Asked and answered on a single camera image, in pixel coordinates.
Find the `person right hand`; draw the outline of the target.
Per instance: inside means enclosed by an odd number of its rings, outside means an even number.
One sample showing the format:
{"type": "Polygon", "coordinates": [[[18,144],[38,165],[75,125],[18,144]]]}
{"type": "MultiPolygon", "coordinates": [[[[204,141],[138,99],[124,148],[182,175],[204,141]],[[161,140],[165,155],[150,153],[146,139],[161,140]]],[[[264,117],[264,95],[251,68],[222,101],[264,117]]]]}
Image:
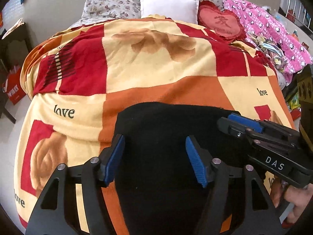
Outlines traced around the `person right hand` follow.
{"type": "Polygon", "coordinates": [[[293,210],[286,218],[287,223],[294,224],[310,202],[312,198],[312,188],[313,185],[310,183],[303,189],[289,186],[287,190],[283,192],[280,178],[275,177],[271,186],[270,198],[275,207],[278,207],[282,196],[287,202],[294,204],[293,210]]]}

